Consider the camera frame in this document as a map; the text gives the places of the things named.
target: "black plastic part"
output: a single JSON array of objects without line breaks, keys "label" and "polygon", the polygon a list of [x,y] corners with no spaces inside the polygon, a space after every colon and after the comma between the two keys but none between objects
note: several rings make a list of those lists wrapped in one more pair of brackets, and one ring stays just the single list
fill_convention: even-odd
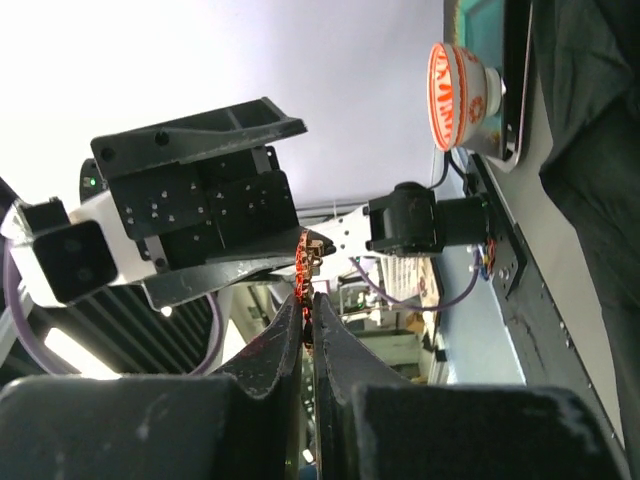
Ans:
[{"label": "black plastic part", "polygon": [[140,171],[228,155],[306,131],[302,120],[287,117],[265,97],[98,137],[91,142],[91,149],[111,185],[116,178]]},{"label": "black plastic part", "polygon": [[[148,277],[142,286],[150,305],[159,310],[237,282],[259,278],[295,263],[295,251],[303,230],[304,227],[296,226],[277,235],[257,237],[253,243],[226,250],[224,257],[211,258],[203,265]],[[309,235],[311,239],[322,240],[327,255],[335,252],[329,238],[314,231]]]},{"label": "black plastic part", "polygon": [[64,205],[57,198],[52,198],[47,203],[28,205],[18,203],[18,215],[32,235],[39,235],[65,225],[69,225],[69,217],[64,210]]},{"label": "black plastic part", "polygon": [[[169,290],[222,288],[248,271],[259,273],[252,268],[260,262],[267,272],[284,266],[264,262],[281,256],[259,248],[267,238],[281,245],[276,250],[291,246],[286,256],[295,261],[297,243],[288,238],[299,228],[295,205],[275,149],[266,143],[304,132],[301,120],[263,98],[92,141],[127,236],[143,259],[150,251],[162,262],[160,278],[145,282],[154,302],[187,300],[166,295]],[[232,259],[253,265],[233,266]],[[215,281],[208,272],[212,262],[229,267]],[[180,287],[173,288],[173,279]],[[196,285],[185,283],[191,281]]]},{"label": "black plastic part", "polygon": [[436,202],[432,189],[413,182],[397,185],[365,209],[371,228],[366,247],[386,255],[434,255],[445,246],[484,243],[491,231],[491,211],[483,198]]},{"label": "black plastic part", "polygon": [[56,300],[63,304],[96,292],[118,275],[102,229],[94,221],[41,234],[32,248]]},{"label": "black plastic part", "polygon": [[80,203],[86,202],[108,188],[107,182],[100,175],[95,159],[86,159],[80,167]]},{"label": "black plastic part", "polygon": [[413,182],[401,183],[389,195],[369,201],[369,250],[399,257],[438,253],[436,197]]},{"label": "black plastic part", "polygon": [[565,390],[363,385],[352,402],[359,476],[323,478],[621,478],[597,423]]},{"label": "black plastic part", "polygon": [[489,208],[481,197],[441,200],[436,205],[445,245],[480,245],[489,237]]},{"label": "black plastic part", "polygon": [[144,240],[210,220],[199,183],[194,164],[165,165],[111,181],[127,236]]},{"label": "black plastic part", "polygon": [[301,311],[209,377],[32,377],[0,396],[0,478],[298,478]]}]

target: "black cable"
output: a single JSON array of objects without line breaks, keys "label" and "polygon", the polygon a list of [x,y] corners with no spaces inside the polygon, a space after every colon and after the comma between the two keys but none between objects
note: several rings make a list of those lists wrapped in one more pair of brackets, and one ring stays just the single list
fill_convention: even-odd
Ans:
[{"label": "black cable", "polygon": [[438,180],[436,183],[431,185],[429,187],[429,190],[434,190],[434,189],[438,188],[447,179],[447,175],[449,174],[449,162],[447,161],[447,155],[450,156],[451,152],[445,152],[444,153],[444,162],[443,162],[443,165],[442,165],[442,175],[440,175],[440,180]]},{"label": "black cable", "polygon": [[455,170],[455,172],[458,174],[458,176],[462,180],[465,180],[467,178],[467,174],[460,168],[460,166],[453,159],[453,155],[451,154],[451,152],[445,153],[444,154],[444,158],[445,158],[447,164],[451,165],[451,168],[453,168]]}]

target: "ceramic bowl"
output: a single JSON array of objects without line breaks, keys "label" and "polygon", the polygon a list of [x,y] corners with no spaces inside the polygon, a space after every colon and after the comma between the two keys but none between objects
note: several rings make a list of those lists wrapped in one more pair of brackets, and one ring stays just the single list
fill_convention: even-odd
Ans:
[{"label": "ceramic bowl", "polygon": [[502,80],[466,48],[436,43],[429,55],[427,95],[433,140],[448,151],[469,140],[486,117],[498,112]]}]

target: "white backdrop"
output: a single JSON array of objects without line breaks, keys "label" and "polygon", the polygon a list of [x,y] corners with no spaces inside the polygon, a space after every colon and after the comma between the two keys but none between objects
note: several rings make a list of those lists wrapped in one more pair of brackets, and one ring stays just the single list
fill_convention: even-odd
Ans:
[{"label": "white backdrop", "polygon": [[441,0],[0,0],[0,175],[78,201],[94,136],[269,96],[297,205],[431,178]]}]

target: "purple cable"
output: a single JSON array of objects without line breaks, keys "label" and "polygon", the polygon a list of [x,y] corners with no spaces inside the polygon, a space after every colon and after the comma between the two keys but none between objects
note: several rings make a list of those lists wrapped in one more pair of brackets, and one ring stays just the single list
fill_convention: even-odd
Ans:
[{"label": "purple cable", "polygon": [[373,282],[373,280],[371,280],[371,278],[369,278],[369,275],[367,275],[367,272],[364,271],[364,269],[360,266],[360,264],[356,260],[354,260],[353,258],[351,258],[350,260],[353,266],[355,267],[355,269],[358,271],[358,274],[362,277],[362,279],[365,282],[367,282],[369,286],[388,303],[400,304],[404,308],[406,308],[407,310],[411,310],[412,312],[441,312],[442,310],[445,310],[447,308],[453,307],[454,305],[457,305],[462,300],[467,298],[471,293],[471,291],[473,290],[473,287],[476,286],[476,282],[478,281],[478,268],[480,265],[480,253],[478,252],[477,248],[474,250],[473,274],[471,275],[471,281],[469,282],[469,285],[467,286],[467,288],[456,298],[449,300],[448,302],[441,303],[440,305],[435,305],[433,307],[418,307],[414,305],[407,305],[406,303],[401,302],[397,298],[393,298],[391,295],[385,292],[382,288],[380,288],[380,286],[376,285]]},{"label": "purple cable", "polygon": [[204,357],[204,360],[198,365],[193,371],[189,372],[187,375],[202,375],[207,372],[207,370],[211,367],[213,362],[215,361],[218,353],[220,353],[220,349],[222,348],[222,337],[224,337],[224,327],[222,323],[222,313],[220,312],[220,304],[218,303],[218,298],[212,293],[208,293],[205,295],[209,302],[209,306],[211,307],[211,335],[209,342],[213,343],[213,347],[211,347],[209,353]]},{"label": "purple cable", "polygon": [[18,340],[38,365],[52,375],[65,375],[69,372],[64,366],[56,362],[55,358],[47,352],[33,333],[31,325],[24,316],[22,303],[20,302],[20,281],[22,277],[11,255],[11,241],[5,240],[4,245],[4,299],[7,308],[11,310],[13,322],[16,328]]}]

